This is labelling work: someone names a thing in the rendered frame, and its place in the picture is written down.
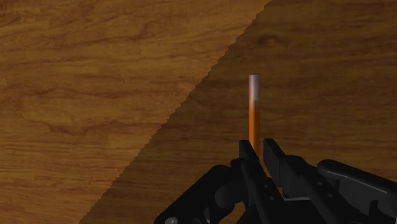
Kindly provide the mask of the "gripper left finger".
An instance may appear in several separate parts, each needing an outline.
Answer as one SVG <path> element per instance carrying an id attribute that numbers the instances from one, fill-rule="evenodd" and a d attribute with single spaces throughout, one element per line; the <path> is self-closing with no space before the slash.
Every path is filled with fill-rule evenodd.
<path id="1" fill-rule="evenodd" d="M 282 198 L 248 140 L 239 141 L 239 158 L 209 169 L 153 224 L 219 224 L 240 202 L 245 211 L 237 224 L 282 224 Z"/>

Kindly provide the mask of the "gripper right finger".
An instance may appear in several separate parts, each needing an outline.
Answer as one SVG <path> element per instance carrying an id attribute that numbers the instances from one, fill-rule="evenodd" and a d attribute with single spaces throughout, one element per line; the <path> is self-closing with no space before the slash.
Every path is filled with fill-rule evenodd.
<path id="1" fill-rule="evenodd" d="M 284 196 L 309 198 L 326 224 L 397 224 L 397 182 L 332 159 L 310 165 L 273 139 L 263 161 Z"/>

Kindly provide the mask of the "orange pencil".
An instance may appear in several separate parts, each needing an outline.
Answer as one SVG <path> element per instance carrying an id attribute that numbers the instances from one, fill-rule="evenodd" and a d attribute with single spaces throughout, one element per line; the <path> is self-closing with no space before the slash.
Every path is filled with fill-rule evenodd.
<path id="1" fill-rule="evenodd" d="M 249 142 L 254 152 L 260 154 L 260 75 L 249 75 Z"/>

